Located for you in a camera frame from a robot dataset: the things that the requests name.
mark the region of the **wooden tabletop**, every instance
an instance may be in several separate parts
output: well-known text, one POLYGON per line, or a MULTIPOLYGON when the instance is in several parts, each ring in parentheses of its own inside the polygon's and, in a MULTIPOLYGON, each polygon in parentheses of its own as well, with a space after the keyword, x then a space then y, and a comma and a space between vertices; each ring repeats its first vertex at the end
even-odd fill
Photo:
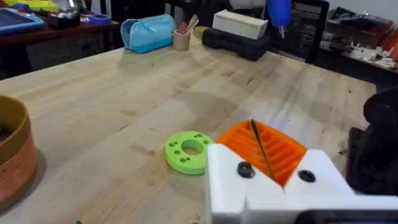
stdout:
POLYGON ((266 53, 258 62, 192 40, 148 54, 117 49, 0 82, 27 106, 39 154, 33 191, 1 223, 205 223, 202 175, 165 161, 174 133, 216 139, 249 118, 341 169, 350 127, 365 128, 374 85, 266 53))
POLYGON ((37 30, 33 32, 25 32, 21 34, 12 34, 0 36, 0 46, 2 45, 12 45, 12 44, 31 44, 34 42, 40 42, 45 40, 51 40, 71 35, 81 35, 93 32, 101 32, 104 30, 113 30, 119 28, 119 23, 112 21, 110 24, 95 25, 87 24, 84 22, 80 23, 80 26, 72 27, 69 29, 62 30, 52 30, 49 27, 46 18, 42 18, 45 22, 44 28, 42 30, 37 30))

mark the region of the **blue bottle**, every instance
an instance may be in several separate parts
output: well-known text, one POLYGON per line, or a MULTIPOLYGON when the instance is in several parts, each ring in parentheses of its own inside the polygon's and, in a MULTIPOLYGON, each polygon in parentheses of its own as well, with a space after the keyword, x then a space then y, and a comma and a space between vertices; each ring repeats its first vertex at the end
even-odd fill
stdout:
POLYGON ((267 7, 272 26, 278 28, 282 38, 285 38, 284 29, 290 22, 292 0, 267 0, 267 7))

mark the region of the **orange ribbed object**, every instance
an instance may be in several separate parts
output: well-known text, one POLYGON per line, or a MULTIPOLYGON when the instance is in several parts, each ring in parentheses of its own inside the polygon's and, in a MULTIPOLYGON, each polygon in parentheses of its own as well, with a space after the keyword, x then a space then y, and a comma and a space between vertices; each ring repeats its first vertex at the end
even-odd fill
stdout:
POLYGON ((250 120, 228 129, 216 142, 230 148, 268 177, 274 177, 284 187, 307 149, 282 132, 258 121, 254 122, 260 142, 250 120))

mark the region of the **green ring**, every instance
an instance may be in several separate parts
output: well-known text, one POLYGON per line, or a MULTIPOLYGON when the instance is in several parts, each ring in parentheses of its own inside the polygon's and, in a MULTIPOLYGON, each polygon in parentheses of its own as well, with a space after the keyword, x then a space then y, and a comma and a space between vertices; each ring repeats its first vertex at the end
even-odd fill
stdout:
POLYGON ((189 175, 205 173, 207 145, 213 140, 197 131, 183 131, 173 134, 166 142, 166 161, 173 169, 189 175), (197 155, 184 152, 183 147, 194 147, 200 151, 197 155))

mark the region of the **black mesh chair back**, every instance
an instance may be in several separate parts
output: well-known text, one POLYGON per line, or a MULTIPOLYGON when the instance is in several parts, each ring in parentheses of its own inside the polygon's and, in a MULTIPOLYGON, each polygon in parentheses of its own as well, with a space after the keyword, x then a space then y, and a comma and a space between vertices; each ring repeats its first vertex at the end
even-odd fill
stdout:
POLYGON ((325 30, 329 3, 317 0, 295 0, 292 2, 292 19, 285 29, 285 38, 279 30, 268 25, 267 35, 271 47, 312 63, 317 56, 325 30))

